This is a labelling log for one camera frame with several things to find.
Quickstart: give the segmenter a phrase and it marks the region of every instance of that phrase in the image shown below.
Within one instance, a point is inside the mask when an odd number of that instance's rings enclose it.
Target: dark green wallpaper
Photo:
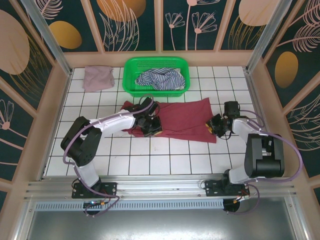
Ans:
[[[320,85],[286,115],[309,178],[320,174]]]
[[[263,52],[263,54],[262,54],[262,57],[263,57],[263,58],[265,58],[265,56],[266,56],[266,54],[268,53],[271,45],[274,43],[275,38],[278,36],[281,28],[282,28],[283,25],[285,24],[287,18],[289,17],[289,15],[290,15],[292,9],[294,8],[294,6],[296,5],[296,3],[297,3],[297,0],[292,0],[288,11],[287,11],[286,14],[284,15],[284,17],[283,17],[280,25],[278,26],[278,28],[277,28],[277,30],[276,30],[276,32],[275,32],[275,34],[273,35],[273,37],[272,37],[272,39],[270,40],[269,44],[268,44],[268,45],[266,46],[266,48],[265,48],[265,50],[264,50],[264,52]]]
[[[236,0],[221,50],[253,50],[275,9],[274,4],[272,0]],[[264,9],[257,10],[259,5]]]
[[[306,0],[266,63],[282,106],[320,71],[320,8]]]
[[[8,0],[0,5],[0,77],[38,108],[52,65]]]
[[[192,6],[186,0],[164,0],[163,50],[213,50],[225,6],[226,0],[198,1]]]
[[[0,89],[0,178],[11,181],[33,117]]]
[[[80,0],[37,0],[42,16],[63,52],[97,52]]]
[[[90,3],[106,52],[156,50],[154,0]]]
[[[314,190],[315,197],[318,200],[318,203],[320,205],[320,187],[317,187],[317,188],[315,188],[313,190]]]
[[[7,193],[5,191],[0,191],[0,213],[1,213],[2,207],[5,203],[6,196],[7,196]]]

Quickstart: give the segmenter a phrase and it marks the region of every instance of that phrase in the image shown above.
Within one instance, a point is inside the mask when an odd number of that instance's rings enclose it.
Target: enclosure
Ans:
[[[0,239],[318,239],[319,16],[319,0],[3,0]],[[207,197],[201,183],[244,164],[239,135],[208,143],[119,131],[101,139],[93,163],[120,201],[100,220],[86,218],[91,200],[71,198],[76,174],[62,161],[62,139],[79,116],[139,102],[123,88],[128,59],[169,56],[188,62],[190,88],[155,101],[209,98],[213,115],[238,101],[295,144],[303,170],[290,182],[255,182],[257,209],[227,215],[226,198]],[[93,65],[113,67],[115,86],[85,92],[84,67]],[[285,178],[299,161],[283,147]],[[254,206],[250,191],[239,211]]]

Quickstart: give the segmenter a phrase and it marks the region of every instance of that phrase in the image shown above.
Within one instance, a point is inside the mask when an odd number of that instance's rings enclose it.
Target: robotic arm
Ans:
[[[142,104],[126,107],[119,113],[112,115],[114,117],[110,116],[109,120],[100,122],[86,129],[82,133],[85,139],[82,139],[80,136],[76,138],[67,155],[71,158],[71,161],[74,162],[82,181],[91,189],[99,192],[101,188],[101,180],[93,163],[101,138],[106,134],[113,134],[134,127],[140,127],[145,137],[155,135],[162,131],[160,118],[154,115],[158,104],[152,101],[151,98],[147,97]],[[135,114],[140,110],[146,109],[149,105],[151,106],[147,110]],[[88,120],[83,116],[78,117],[62,140],[61,148],[66,150],[71,140],[80,130],[101,119],[102,118]]]
[[[231,184],[243,184],[255,178],[282,177],[285,171],[283,142],[261,133],[254,121],[240,115],[237,101],[224,103],[224,114],[214,116],[207,126],[219,138],[227,131],[239,135],[246,142],[244,165],[228,170]]]

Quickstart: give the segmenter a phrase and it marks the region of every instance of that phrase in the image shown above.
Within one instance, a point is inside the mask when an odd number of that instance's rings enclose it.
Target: pink cloth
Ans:
[[[193,102],[159,103],[162,133],[157,137],[216,143],[216,136],[208,131],[206,122],[213,117],[209,98]],[[126,101],[122,108],[132,106]],[[139,127],[124,130],[135,137],[143,137]]]
[[[97,92],[110,89],[115,85],[111,66],[85,66],[83,89],[85,92]]]

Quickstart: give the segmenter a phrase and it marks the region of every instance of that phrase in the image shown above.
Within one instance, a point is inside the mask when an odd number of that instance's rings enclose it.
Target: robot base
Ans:
[[[102,182],[100,184],[100,193],[116,195],[117,183],[116,182]],[[82,183],[75,183],[73,185],[72,195],[73,199],[104,199],[103,196],[94,194],[89,191]]]
[[[207,197],[250,195],[249,188],[244,184],[232,184],[229,181],[229,170],[225,171],[221,180],[207,180],[204,182]]]

